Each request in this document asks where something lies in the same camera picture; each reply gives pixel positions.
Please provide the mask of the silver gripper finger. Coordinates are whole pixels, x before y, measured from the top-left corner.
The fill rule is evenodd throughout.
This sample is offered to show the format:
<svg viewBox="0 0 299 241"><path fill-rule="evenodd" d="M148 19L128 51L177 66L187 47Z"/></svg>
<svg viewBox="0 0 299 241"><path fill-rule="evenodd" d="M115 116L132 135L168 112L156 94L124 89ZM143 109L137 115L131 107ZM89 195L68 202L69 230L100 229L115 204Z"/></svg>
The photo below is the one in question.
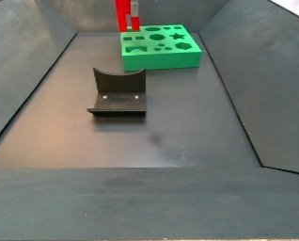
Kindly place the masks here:
<svg viewBox="0 0 299 241"><path fill-rule="evenodd" d="M139 0L131 0L131 18L139 17Z"/></svg>

